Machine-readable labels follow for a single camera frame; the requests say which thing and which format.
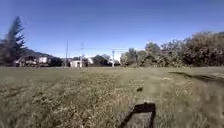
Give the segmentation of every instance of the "green grass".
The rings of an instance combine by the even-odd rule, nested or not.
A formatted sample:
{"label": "green grass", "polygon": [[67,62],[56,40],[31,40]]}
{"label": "green grass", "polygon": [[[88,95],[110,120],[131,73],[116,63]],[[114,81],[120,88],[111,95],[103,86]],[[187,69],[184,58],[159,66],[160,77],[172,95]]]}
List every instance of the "green grass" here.
{"label": "green grass", "polygon": [[151,102],[156,128],[222,128],[223,78],[215,67],[0,68],[0,127],[116,128]]}

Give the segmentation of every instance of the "grass field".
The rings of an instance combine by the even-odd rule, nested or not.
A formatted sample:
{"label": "grass field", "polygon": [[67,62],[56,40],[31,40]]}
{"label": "grass field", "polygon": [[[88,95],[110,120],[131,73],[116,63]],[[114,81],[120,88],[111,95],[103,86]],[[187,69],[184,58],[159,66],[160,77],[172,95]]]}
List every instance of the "grass field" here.
{"label": "grass field", "polygon": [[144,102],[155,128],[224,128],[224,68],[0,68],[0,128],[116,128]]}

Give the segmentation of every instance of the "evergreen tree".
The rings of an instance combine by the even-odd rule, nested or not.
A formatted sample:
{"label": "evergreen tree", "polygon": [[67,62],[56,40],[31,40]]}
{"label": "evergreen tree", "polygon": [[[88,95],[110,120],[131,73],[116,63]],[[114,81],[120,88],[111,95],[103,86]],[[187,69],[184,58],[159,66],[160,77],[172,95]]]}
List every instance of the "evergreen tree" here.
{"label": "evergreen tree", "polygon": [[16,17],[5,39],[0,42],[0,65],[12,66],[22,56],[25,43],[22,30],[21,20]]}

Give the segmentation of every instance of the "pole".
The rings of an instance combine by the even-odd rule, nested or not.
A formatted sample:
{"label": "pole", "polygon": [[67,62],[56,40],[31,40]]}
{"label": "pole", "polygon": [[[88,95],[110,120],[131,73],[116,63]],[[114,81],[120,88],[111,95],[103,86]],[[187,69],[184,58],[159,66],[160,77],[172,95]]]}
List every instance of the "pole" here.
{"label": "pole", "polygon": [[66,42],[66,50],[65,50],[65,68],[67,68],[67,57],[68,57],[68,41]]}
{"label": "pole", "polygon": [[80,58],[80,67],[82,68],[82,56],[83,56],[83,43],[81,43],[81,58]]}
{"label": "pole", "polygon": [[112,63],[112,67],[114,68],[114,50],[112,51],[113,53],[113,63]]}

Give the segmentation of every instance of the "distant trees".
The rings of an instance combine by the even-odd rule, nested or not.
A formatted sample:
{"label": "distant trees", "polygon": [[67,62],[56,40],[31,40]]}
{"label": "distant trees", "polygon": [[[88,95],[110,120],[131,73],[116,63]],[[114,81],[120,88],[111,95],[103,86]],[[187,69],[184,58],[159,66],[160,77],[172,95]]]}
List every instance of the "distant trees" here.
{"label": "distant trees", "polygon": [[223,66],[224,32],[199,32],[161,46],[150,42],[145,50],[129,49],[120,61],[122,66],[142,67]]}
{"label": "distant trees", "polygon": [[109,56],[109,55],[103,54],[102,57],[103,57],[105,60],[107,60],[107,61],[110,60],[110,56]]}
{"label": "distant trees", "polygon": [[12,66],[24,52],[24,35],[19,17],[16,17],[5,39],[0,42],[0,65]]}
{"label": "distant trees", "polygon": [[108,60],[100,55],[96,55],[95,57],[93,57],[93,64],[94,66],[107,66]]}
{"label": "distant trees", "polygon": [[60,67],[60,66],[62,66],[62,64],[63,64],[62,59],[54,57],[54,58],[51,58],[51,62],[49,64],[49,66],[50,67]]}

